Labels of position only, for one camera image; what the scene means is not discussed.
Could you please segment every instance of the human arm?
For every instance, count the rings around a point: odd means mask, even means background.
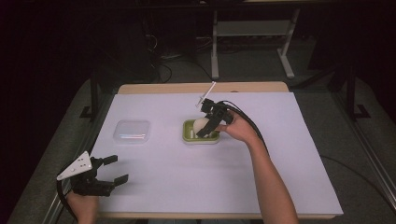
[[[247,144],[253,165],[262,219],[265,224],[298,223],[289,192],[267,153],[264,143],[250,124],[233,111],[233,123],[219,125],[217,131]]]
[[[67,202],[78,219],[78,224],[93,224],[99,207],[98,196],[82,196],[70,191]]]

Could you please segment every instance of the forearm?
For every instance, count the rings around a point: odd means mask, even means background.
[[[259,138],[247,142],[264,223],[298,223],[289,192]]]

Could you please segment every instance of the dark floor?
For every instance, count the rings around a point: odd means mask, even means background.
[[[46,173],[53,167],[48,165],[36,169],[40,159],[51,160],[60,157],[60,155],[53,156],[54,152],[47,152],[50,150],[48,148],[54,148],[60,143],[66,148],[80,147],[81,136],[92,126],[88,119],[78,118],[83,106],[90,104],[89,86],[86,81],[90,78],[92,70],[96,70],[97,67],[101,68],[98,73],[99,79],[103,78],[100,75],[104,67],[96,65],[103,65],[104,60],[111,62],[110,69],[105,71],[114,75],[120,74],[120,70],[114,68],[117,60],[114,61],[104,55],[106,48],[91,49],[87,45],[87,41],[90,40],[76,38],[77,33],[70,32],[71,29],[77,29],[79,34],[83,34],[85,31],[83,28],[90,27],[90,24],[86,21],[80,22],[78,19],[67,22],[64,18],[70,18],[70,11],[64,10],[64,5],[34,2],[17,4],[9,1],[4,6],[7,7],[2,8],[13,10],[8,12],[3,10],[5,14],[1,14],[4,15],[2,19],[10,22],[0,23],[2,30],[5,30],[4,34],[7,34],[3,35],[1,40],[4,43],[2,59],[8,74],[4,76],[3,83],[6,85],[2,89],[3,102],[6,102],[4,110],[6,125],[2,128],[5,133],[4,148],[8,150],[3,149],[1,155],[6,161],[2,163],[2,170],[7,171],[1,181],[1,221],[6,222],[25,190],[10,222],[37,223],[43,220],[46,214],[43,210],[47,209],[48,202],[51,202],[54,195],[53,185],[43,184],[43,181],[50,179]],[[385,43],[389,43],[387,41],[392,36],[394,35],[380,37],[379,39],[384,43],[377,41],[378,49],[389,52],[391,46],[382,47],[386,45]],[[202,48],[198,48],[197,54],[193,56],[186,56],[186,50],[180,52],[180,49],[168,47],[160,41],[157,54],[163,56],[163,60],[154,57],[153,63],[156,69],[151,70],[146,67],[150,71],[149,77],[155,77],[153,82],[210,82],[208,74],[210,49],[205,48],[206,40],[198,40],[197,46]],[[153,40],[146,39],[146,41],[148,47],[153,49],[155,46]],[[285,81],[292,87],[324,69],[308,69],[318,40],[297,35],[288,53],[296,78],[286,79],[275,51],[282,41],[274,37],[222,39],[223,45],[219,53],[219,81],[276,80]],[[396,179],[396,166],[392,159],[396,156],[394,136],[396,131],[392,122],[396,95],[392,94],[394,92],[392,87],[395,84],[395,76],[389,75],[392,74],[389,68],[391,57],[388,56],[386,60],[380,62],[387,53],[379,52],[381,53],[378,57],[370,54],[370,57],[366,57],[368,59],[363,60],[363,62],[371,62],[369,66],[361,63],[361,69],[357,69],[357,76],[360,79],[357,82],[356,103],[363,104],[371,115],[370,119],[359,119],[358,124],[369,139],[369,143],[375,148],[389,176]],[[102,57],[87,60],[96,54]],[[377,63],[378,66],[372,66],[372,63]],[[367,77],[364,73],[359,73],[362,68],[367,67],[368,71],[375,73],[374,76]],[[330,73],[308,88],[294,90],[308,128],[319,153],[342,161],[379,186],[370,162],[361,148],[361,142],[353,132],[354,124],[350,125],[350,120],[345,118],[342,112],[344,102],[341,106],[337,103],[339,98],[344,99],[345,92],[341,90],[339,94],[333,94],[326,88],[332,77],[333,73]],[[378,81],[373,81],[373,77],[377,77]],[[128,78],[119,77],[102,81],[102,91],[109,94],[123,81],[131,81]],[[18,166],[13,166],[15,158],[18,159]],[[329,170],[329,176],[337,190],[345,214],[332,220],[305,220],[302,221],[303,223],[394,223],[394,214],[375,189],[345,166],[326,159],[323,159],[323,162]],[[27,184],[34,171],[34,177],[39,176],[40,180],[29,188]],[[25,203],[26,200],[36,200],[40,206],[29,208],[22,206],[21,203]]]

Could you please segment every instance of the gray floor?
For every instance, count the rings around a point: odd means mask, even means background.
[[[314,46],[313,39],[295,40],[290,45],[288,57],[296,75],[293,80],[286,79],[281,62],[277,58],[277,42],[264,43],[256,48],[242,48],[235,53],[220,54],[219,82],[284,81],[288,85],[300,83],[318,72],[306,69]],[[209,83],[211,80],[206,73],[210,72],[209,55],[209,51],[198,54],[198,63],[184,59],[167,61],[165,65],[172,70],[169,82]],[[165,67],[160,67],[160,72],[163,79],[170,75],[170,70]],[[371,118],[351,122],[343,108],[345,92],[331,93],[325,88],[330,77],[325,77],[304,90],[295,91],[318,152],[342,162],[380,189],[381,186],[355,128],[358,125],[362,130],[390,178],[394,180],[396,126],[378,104],[368,85],[360,80],[357,80],[356,103],[364,105]],[[76,148],[82,150],[91,145],[93,133],[100,129],[111,98],[112,95],[100,94],[101,114],[98,120],[90,122],[89,119],[81,119],[79,115],[82,109],[90,105],[89,82],[81,87],[22,194],[9,223],[41,223],[43,220],[51,220],[47,212],[55,198],[55,181],[49,182],[48,176],[56,176],[63,164],[75,158],[79,153]],[[396,223],[395,214],[373,186],[344,165],[326,158],[322,160],[344,214],[330,220],[301,220],[301,223]],[[72,218],[63,212],[58,223],[72,223]],[[134,220],[99,219],[98,223],[134,223]]]

